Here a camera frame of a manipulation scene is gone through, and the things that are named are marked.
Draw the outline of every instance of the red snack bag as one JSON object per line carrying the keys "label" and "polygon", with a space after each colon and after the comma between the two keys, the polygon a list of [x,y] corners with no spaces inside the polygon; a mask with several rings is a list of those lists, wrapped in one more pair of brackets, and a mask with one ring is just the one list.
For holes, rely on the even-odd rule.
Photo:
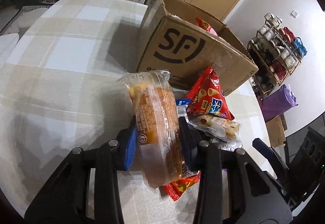
{"label": "red snack bag", "polygon": [[216,31],[210,26],[209,23],[205,22],[204,20],[201,20],[200,18],[195,18],[195,20],[200,28],[204,29],[205,31],[207,31],[213,35],[218,36]]}
{"label": "red snack bag", "polygon": [[229,120],[235,118],[227,107],[219,78],[211,66],[199,77],[186,98],[191,99],[186,109],[189,114],[212,113]]}
{"label": "red snack bag", "polygon": [[176,201],[181,197],[187,188],[196,184],[200,180],[200,175],[201,173],[199,172],[195,176],[182,178],[164,185],[165,191],[174,201]]}

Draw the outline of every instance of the floor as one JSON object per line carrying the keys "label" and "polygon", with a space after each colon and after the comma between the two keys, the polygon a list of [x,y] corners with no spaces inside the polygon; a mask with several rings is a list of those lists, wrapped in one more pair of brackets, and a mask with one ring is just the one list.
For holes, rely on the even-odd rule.
{"label": "floor", "polygon": [[0,10],[0,31],[6,26],[6,24],[17,14],[19,9],[15,6],[6,7]]}

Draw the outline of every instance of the wooden shelf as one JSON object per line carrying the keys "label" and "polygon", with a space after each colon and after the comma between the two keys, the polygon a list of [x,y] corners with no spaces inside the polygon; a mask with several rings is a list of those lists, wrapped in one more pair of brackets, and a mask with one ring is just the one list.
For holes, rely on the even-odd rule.
{"label": "wooden shelf", "polygon": [[[272,49],[274,50],[275,48],[273,47],[272,43],[267,40],[262,34],[259,33],[259,31],[257,31],[259,35],[262,36],[262,38],[272,47]],[[282,64],[282,66],[286,69],[286,71],[289,73],[289,75],[291,75],[291,73],[294,71],[294,68],[289,69],[288,66],[285,64],[284,60],[282,59],[282,57],[280,55],[277,56],[277,58],[274,59],[274,61],[280,61],[280,63]]]}
{"label": "wooden shelf", "polygon": [[[291,75],[294,70],[297,68],[298,65],[301,65],[301,56],[300,54],[297,52],[297,50],[295,49],[295,47],[290,43],[290,41],[288,41],[284,36],[281,35],[280,31],[274,27],[270,21],[268,21],[267,19],[265,19],[265,24],[268,24],[268,26],[270,27],[270,30],[273,30],[276,34],[277,34],[277,37],[282,40],[284,42],[284,44],[286,44],[286,49],[287,51],[289,52],[290,55],[293,55],[295,57],[295,59],[298,60],[298,64],[291,68],[291,69],[288,69],[287,65],[285,64],[284,60],[280,57],[280,55],[278,57],[280,57],[280,60],[282,61],[281,63],[284,64],[284,67],[289,71],[289,74]],[[274,49],[274,47],[272,46],[272,44],[270,43],[270,41],[268,41],[264,36],[262,36],[267,42],[268,44],[270,44],[270,46]]]}
{"label": "wooden shelf", "polygon": [[293,52],[294,54],[295,54],[295,56],[296,56],[296,58],[299,60],[299,62],[301,62],[301,56],[300,56],[300,54],[297,52],[297,50],[295,49],[295,47],[291,44],[291,42],[290,41],[288,41],[285,37],[283,37],[282,36],[282,34],[280,33],[280,31],[277,29],[277,28],[273,28],[275,31],[276,31],[276,33],[277,33],[277,35],[280,37],[280,39],[287,45],[287,46],[289,46],[290,48],[291,48],[291,52]]}
{"label": "wooden shelf", "polygon": [[260,82],[259,82],[259,81],[257,80],[257,78],[255,77],[255,75],[254,75],[254,81],[255,81],[255,83],[257,83],[257,85],[259,86],[260,91],[262,92],[263,95],[268,95],[268,94],[271,93],[272,90],[274,89],[274,86],[273,86],[272,89],[267,90],[267,91],[264,91],[264,90],[262,89],[262,86],[261,86]]}
{"label": "wooden shelf", "polygon": [[266,62],[264,61],[264,59],[261,57],[259,51],[254,47],[254,45],[252,45],[250,42],[249,43],[249,46],[254,50],[254,52],[257,54],[257,56],[260,58],[261,62],[264,64],[264,66],[266,67],[267,71],[269,72],[269,74],[272,76],[273,80],[275,83],[279,84],[279,83],[282,83],[282,80],[281,79],[280,81],[277,81],[277,79],[275,78],[274,76],[274,73],[272,73],[270,67],[266,64]]}

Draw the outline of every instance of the snack wrapper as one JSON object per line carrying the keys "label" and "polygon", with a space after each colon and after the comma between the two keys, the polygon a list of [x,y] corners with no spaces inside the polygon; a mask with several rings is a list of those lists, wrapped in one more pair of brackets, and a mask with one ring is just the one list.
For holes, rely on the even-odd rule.
{"label": "snack wrapper", "polygon": [[235,151],[235,149],[243,148],[243,144],[241,141],[225,141],[218,137],[213,137],[211,142],[212,143],[217,142],[219,144],[219,148],[222,150],[226,150],[226,151],[233,152],[233,151]]}
{"label": "snack wrapper", "polygon": [[235,118],[228,109],[218,75],[211,66],[203,72],[186,97],[191,99],[186,109],[189,114],[212,113],[229,120]]}
{"label": "snack wrapper", "polygon": [[195,176],[182,178],[180,180],[173,181],[167,185],[164,185],[165,191],[174,201],[176,201],[181,197],[187,188],[199,182],[200,175],[201,173],[199,172]]}
{"label": "snack wrapper", "polygon": [[182,149],[175,97],[168,71],[128,73],[144,182],[157,188],[181,178]]}
{"label": "snack wrapper", "polygon": [[185,99],[176,99],[176,108],[177,108],[177,115],[178,118],[184,117],[186,119],[186,122],[189,122],[189,117],[187,116],[186,108],[188,107],[190,103],[189,98]]}
{"label": "snack wrapper", "polygon": [[200,19],[200,18],[195,18],[196,23],[198,24],[198,26],[202,29],[204,29],[206,32],[209,32],[213,35],[218,36],[218,34],[216,33],[216,31],[210,26],[209,23],[205,22],[204,20]]}
{"label": "snack wrapper", "polygon": [[190,124],[199,130],[207,131],[215,137],[226,142],[240,141],[239,123],[222,117],[216,117],[213,114],[205,114],[195,117]]}

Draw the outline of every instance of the small cardboard box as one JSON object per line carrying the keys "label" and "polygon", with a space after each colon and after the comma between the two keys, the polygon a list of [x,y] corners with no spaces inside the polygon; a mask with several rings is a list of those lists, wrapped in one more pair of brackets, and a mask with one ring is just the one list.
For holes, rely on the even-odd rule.
{"label": "small cardboard box", "polygon": [[285,146],[285,136],[281,118],[277,116],[265,124],[266,129],[268,130],[271,146],[273,148]]}
{"label": "small cardboard box", "polygon": [[[208,22],[219,37],[196,25]],[[152,0],[139,31],[137,71],[167,69],[170,83],[190,89],[213,66],[224,95],[258,71],[243,44],[220,20],[182,0]]]}

